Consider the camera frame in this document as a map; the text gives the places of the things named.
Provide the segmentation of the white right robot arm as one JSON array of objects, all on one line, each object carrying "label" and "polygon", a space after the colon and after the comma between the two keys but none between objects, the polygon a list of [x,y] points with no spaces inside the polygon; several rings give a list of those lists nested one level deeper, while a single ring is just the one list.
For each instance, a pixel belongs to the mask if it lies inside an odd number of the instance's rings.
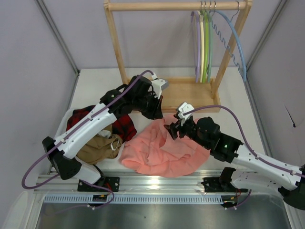
[{"label": "white right robot arm", "polygon": [[194,121],[179,119],[164,125],[172,139],[187,136],[210,155],[222,162],[250,169],[248,175],[236,168],[225,167],[219,176],[222,189],[251,189],[269,192],[283,198],[284,203],[305,209],[305,168],[294,166],[265,154],[254,152],[245,141],[221,133],[220,126],[211,117]]}]

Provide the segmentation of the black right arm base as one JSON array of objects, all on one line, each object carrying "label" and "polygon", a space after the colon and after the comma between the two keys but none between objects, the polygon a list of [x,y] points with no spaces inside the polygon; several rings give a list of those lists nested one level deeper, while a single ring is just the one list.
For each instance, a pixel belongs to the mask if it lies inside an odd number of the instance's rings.
[{"label": "black right arm base", "polygon": [[219,177],[204,177],[201,184],[204,187],[205,192],[212,193],[212,192],[228,192],[227,188],[221,186],[219,182]]}]

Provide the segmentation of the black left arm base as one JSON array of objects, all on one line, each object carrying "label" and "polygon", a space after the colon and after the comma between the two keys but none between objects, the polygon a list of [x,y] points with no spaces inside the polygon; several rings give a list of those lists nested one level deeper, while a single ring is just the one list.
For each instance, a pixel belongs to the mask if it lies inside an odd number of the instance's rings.
[{"label": "black left arm base", "polygon": [[[102,176],[96,183],[94,183],[94,185],[100,186],[103,188],[107,188],[113,192],[118,192],[119,186],[120,186],[120,178]],[[79,182],[78,182],[77,191],[79,191],[79,192],[102,192],[102,191],[106,192],[106,190],[85,184],[82,180],[79,180]]]}]

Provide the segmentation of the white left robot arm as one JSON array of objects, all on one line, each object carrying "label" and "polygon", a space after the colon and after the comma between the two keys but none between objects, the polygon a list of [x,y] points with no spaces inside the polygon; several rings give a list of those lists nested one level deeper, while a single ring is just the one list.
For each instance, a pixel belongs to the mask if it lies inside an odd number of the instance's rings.
[{"label": "white left robot arm", "polygon": [[79,159],[77,153],[101,130],[132,111],[139,111],[150,120],[161,119],[162,91],[166,87],[168,82],[155,74],[151,80],[142,75],[134,76],[129,84],[108,91],[71,129],[55,139],[46,137],[42,145],[61,179],[76,177],[96,183],[102,176],[101,171]]}]

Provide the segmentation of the purple clothes hanger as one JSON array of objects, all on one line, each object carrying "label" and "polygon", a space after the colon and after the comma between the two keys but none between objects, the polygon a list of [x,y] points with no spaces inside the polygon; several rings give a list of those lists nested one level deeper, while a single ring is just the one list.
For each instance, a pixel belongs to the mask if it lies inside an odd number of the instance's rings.
[{"label": "purple clothes hanger", "polygon": [[200,17],[197,10],[191,12],[191,24],[193,35],[193,50],[194,50],[194,63],[195,63],[195,82],[200,81],[201,70],[201,29]]}]

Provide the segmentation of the pink skirt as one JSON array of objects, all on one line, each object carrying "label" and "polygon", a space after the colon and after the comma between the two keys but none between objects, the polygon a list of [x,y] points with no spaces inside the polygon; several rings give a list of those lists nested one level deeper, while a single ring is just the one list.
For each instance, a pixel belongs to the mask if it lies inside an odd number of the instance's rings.
[{"label": "pink skirt", "polygon": [[169,114],[151,122],[124,144],[119,162],[150,176],[180,177],[195,172],[208,160],[210,152],[188,137],[173,140],[164,125],[176,121]]}]

